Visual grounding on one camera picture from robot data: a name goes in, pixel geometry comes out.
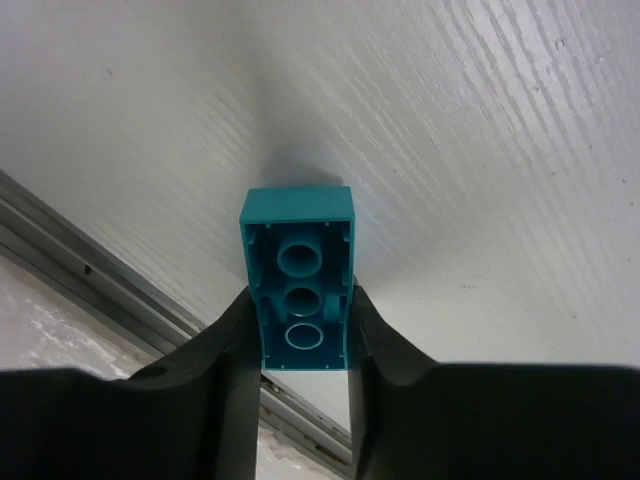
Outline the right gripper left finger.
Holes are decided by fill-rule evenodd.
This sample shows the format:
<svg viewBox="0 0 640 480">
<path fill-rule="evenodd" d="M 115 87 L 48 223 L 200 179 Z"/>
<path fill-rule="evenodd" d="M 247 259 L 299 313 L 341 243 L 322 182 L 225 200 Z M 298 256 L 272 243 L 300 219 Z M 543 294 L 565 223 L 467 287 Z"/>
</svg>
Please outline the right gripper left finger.
<svg viewBox="0 0 640 480">
<path fill-rule="evenodd" d="M 215 323 L 127 379 L 3 372 L 2 477 L 253 478 L 260 346 L 242 292 Z"/>
</svg>

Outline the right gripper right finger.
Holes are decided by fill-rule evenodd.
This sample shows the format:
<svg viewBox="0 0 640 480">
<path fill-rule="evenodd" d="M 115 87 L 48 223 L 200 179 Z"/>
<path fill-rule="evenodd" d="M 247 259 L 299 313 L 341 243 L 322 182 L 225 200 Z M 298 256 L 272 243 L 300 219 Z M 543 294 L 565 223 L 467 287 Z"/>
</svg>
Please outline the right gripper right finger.
<svg viewBox="0 0 640 480">
<path fill-rule="evenodd" d="M 347 334 L 358 479 L 635 479 L 639 372 L 441 363 L 356 287 Z"/>
</svg>

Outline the teal frog duplo piece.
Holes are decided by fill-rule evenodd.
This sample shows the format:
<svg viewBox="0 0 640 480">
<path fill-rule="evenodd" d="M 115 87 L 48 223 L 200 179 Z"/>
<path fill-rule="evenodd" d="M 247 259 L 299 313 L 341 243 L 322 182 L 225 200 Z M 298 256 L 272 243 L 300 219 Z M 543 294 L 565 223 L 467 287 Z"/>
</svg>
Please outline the teal frog duplo piece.
<svg viewBox="0 0 640 480">
<path fill-rule="evenodd" d="M 263 369 L 347 369 L 355 263 L 351 189 L 251 188 L 239 225 Z"/>
</svg>

